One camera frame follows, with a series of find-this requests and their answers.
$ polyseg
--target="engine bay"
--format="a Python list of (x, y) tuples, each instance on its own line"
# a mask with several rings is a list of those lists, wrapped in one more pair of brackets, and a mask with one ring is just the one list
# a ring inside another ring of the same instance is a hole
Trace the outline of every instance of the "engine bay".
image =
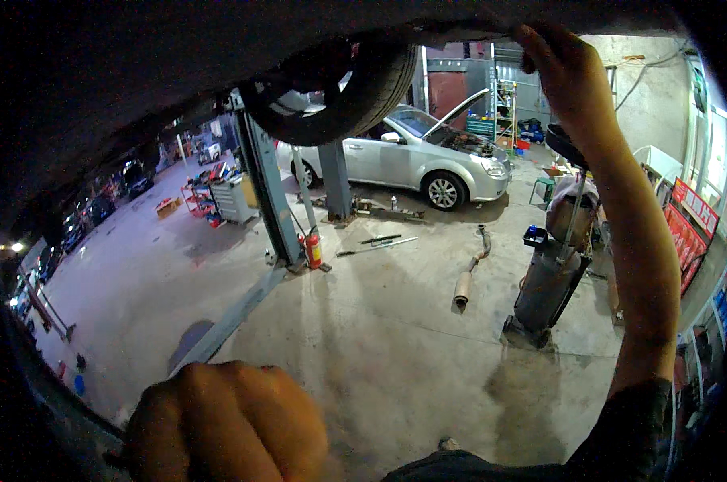
[(494, 150), (499, 149), (493, 142), (482, 136), (477, 136), (463, 130), (452, 130), (446, 136), (441, 147), (448, 147), (465, 154), (474, 154), (481, 157), (494, 157)]

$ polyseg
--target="exhaust pipe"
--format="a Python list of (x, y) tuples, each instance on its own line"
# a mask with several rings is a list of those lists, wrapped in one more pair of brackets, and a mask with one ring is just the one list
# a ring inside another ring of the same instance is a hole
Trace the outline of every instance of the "exhaust pipe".
[(467, 302), (470, 299), (470, 281), (472, 279), (471, 272), (473, 268), (478, 265), (478, 261), (489, 256), (489, 251), (492, 249), (492, 238), (486, 231), (486, 226), (478, 225), (478, 232), (481, 233), (481, 240), (484, 242), (484, 249), (477, 252), (471, 259), (470, 264), (467, 265), (467, 269), (462, 272), (460, 279), (457, 280), (457, 284), (454, 287), (454, 303), (457, 308), (463, 312), (467, 306)]

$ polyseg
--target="red banner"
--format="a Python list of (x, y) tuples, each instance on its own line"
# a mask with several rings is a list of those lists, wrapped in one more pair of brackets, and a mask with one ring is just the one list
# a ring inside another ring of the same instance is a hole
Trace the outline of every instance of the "red banner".
[(716, 221), (719, 220), (719, 216), (716, 215), (714, 209), (705, 200), (696, 194), (696, 191), (692, 190), (683, 180), (677, 178), (671, 197), (676, 199), (695, 218), (709, 239), (714, 237)]
[(703, 259), (698, 256), (705, 253), (706, 245), (698, 232), (675, 207), (667, 204), (663, 208), (663, 214), (666, 216), (668, 230), (671, 231), (671, 236), (674, 238), (676, 254), (679, 256), (679, 269), (682, 270), (681, 294), (684, 294), (692, 281), (692, 277), (698, 271)]

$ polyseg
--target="car headlight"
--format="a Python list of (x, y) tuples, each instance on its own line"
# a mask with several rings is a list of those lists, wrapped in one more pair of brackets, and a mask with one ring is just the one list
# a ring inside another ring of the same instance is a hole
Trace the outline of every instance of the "car headlight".
[(474, 158), (476, 162), (481, 164), (481, 167), (483, 167), (487, 174), (489, 174), (490, 176), (505, 175), (505, 167), (503, 167), (502, 163), (500, 163), (500, 161), (498, 161), (497, 159), (487, 159), (485, 157), (478, 157), (474, 155), (471, 155), (470, 157)]

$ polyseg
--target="red fire extinguisher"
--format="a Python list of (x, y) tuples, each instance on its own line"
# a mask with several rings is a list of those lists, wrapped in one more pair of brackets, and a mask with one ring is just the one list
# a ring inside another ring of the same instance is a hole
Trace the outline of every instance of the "red fire extinguisher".
[(320, 237), (316, 232), (310, 232), (305, 238), (305, 253), (307, 254), (307, 264), (310, 269), (319, 268), (323, 264), (320, 258)]

